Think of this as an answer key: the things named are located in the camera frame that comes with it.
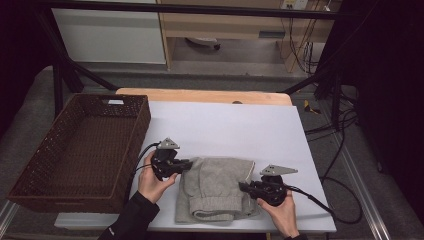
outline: hand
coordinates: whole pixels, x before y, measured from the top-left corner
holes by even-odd
[[[151,164],[154,152],[155,151],[150,152],[144,159],[144,165]],[[153,172],[152,166],[146,166],[138,177],[138,191],[150,202],[155,204],[162,197],[163,192],[175,183],[177,175],[177,173],[174,173],[168,180],[160,181]]]
[[[279,206],[273,207],[265,202],[263,199],[258,198],[259,206],[269,213],[277,227],[278,231],[286,237],[296,237],[299,235],[296,224],[296,209],[293,201],[292,191],[287,191],[287,196]]]

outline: white tabletop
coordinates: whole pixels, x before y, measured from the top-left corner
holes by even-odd
[[[283,180],[327,204],[296,107],[222,103],[151,101],[152,120],[141,149],[170,137],[181,146],[177,158],[235,157],[254,160],[253,180],[269,164],[295,168]],[[136,176],[131,192],[136,189]],[[231,222],[177,224],[174,221],[177,183],[165,191],[161,209],[149,225],[152,231],[274,232],[269,215]],[[335,232],[330,214],[294,193],[298,228],[302,232]],[[118,215],[60,213],[55,226],[67,229],[105,229]]]

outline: black sleeve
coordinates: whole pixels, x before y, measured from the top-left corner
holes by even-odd
[[[292,237],[286,237],[284,240],[308,240],[308,237],[305,234],[300,234],[299,236],[296,236],[294,238]]]
[[[138,191],[132,196],[115,223],[103,231],[99,240],[143,240],[147,227],[156,217],[159,207]]]

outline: brown wicker basket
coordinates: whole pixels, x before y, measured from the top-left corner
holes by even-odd
[[[76,94],[7,198],[37,212],[119,213],[150,119],[147,96]]]

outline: white panel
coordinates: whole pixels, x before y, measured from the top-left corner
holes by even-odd
[[[165,64],[157,13],[68,9],[53,9],[53,13],[75,61]]]

